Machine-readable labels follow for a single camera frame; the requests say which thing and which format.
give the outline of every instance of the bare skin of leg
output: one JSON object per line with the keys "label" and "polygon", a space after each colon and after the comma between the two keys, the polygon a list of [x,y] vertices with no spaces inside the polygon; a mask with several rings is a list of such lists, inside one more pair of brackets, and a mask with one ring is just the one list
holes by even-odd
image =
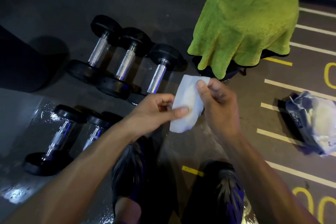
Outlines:
{"label": "bare skin of leg", "polygon": [[137,224],[141,216],[140,205],[127,198],[121,197],[115,204],[115,224]]}

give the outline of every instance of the hand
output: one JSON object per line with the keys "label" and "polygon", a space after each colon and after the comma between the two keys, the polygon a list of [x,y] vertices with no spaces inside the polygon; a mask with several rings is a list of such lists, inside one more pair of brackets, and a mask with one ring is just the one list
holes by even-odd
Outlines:
{"label": "hand", "polygon": [[172,94],[149,94],[125,118],[136,133],[137,138],[154,131],[160,125],[186,116],[188,107],[172,110]]}
{"label": "hand", "polygon": [[239,134],[236,94],[214,78],[210,79],[208,86],[199,80],[196,88],[204,104],[207,124],[216,136],[229,138]]}

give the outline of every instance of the folded white cloth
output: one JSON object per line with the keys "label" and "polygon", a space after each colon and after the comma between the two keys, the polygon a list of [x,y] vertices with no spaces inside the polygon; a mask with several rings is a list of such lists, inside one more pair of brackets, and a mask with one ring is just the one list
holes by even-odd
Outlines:
{"label": "folded white cloth", "polygon": [[182,81],[177,89],[173,109],[187,106],[190,113],[178,120],[170,122],[169,130],[175,133],[182,133],[191,129],[203,111],[203,102],[198,94],[196,82],[199,80],[209,83],[210,77],[184,75]]}

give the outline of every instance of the person's left hand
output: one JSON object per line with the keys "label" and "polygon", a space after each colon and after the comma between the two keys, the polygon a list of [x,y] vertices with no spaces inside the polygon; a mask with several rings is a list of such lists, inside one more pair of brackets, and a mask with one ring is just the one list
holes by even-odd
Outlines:
{"label": "person's left hand", "polygon": [[125,120],[131,125],[136,136],[141,137],[168,121],[180,119],[188,114],[188,107],[172,110],[174,99],[172,94],[150,94],[125,117]]}

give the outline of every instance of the green towel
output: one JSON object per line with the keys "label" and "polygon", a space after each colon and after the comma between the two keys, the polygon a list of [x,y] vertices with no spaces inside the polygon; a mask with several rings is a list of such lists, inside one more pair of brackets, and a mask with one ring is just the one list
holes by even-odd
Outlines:
{"label": "green towel", "polygon": [[188,53],[222,79],[232,59],[254,66],[263,49],[288,54],[298,15],[298,0],[207,0]]}

